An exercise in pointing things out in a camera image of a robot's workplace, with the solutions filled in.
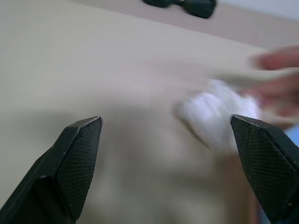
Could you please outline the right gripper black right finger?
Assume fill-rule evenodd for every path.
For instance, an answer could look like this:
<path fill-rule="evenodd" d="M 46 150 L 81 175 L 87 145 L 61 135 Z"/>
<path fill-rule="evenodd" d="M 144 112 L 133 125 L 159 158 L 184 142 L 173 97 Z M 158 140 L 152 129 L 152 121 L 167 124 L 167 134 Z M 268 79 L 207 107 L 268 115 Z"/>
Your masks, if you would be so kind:
<path fill-rule="evenodd" d="M 299 222 L 299 148 L 279 128 L 232 115 L 230 124 L 246 178 L 272 224 Z"/>

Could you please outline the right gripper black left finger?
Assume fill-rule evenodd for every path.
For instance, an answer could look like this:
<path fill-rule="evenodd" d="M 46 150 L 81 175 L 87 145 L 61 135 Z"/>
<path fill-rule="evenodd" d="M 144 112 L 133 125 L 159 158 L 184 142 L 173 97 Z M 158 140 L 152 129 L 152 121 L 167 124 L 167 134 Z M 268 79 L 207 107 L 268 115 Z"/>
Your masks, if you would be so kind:
<path fill-rule="evenodd" d="M 0 210 L 2 224 L 74 224 L 93 179 L 100 116 L 67 126 L 40 156 Z"/>

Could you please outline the person's hand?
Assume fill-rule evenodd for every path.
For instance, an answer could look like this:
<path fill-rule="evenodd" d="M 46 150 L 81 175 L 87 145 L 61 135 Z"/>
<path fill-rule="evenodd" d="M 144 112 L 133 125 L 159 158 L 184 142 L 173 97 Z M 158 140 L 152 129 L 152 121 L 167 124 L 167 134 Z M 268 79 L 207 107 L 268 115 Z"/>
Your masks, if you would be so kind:
<path fill-rule="evenodd" d="M 285 76 L 261 82 L 242 91 L 253 96 L 262 109 L 273 108 L 278 116 L 289 118 L 299 114 L 299 46 L 279 48 L 251 60 L 260 70 L 295 69 Z"/>

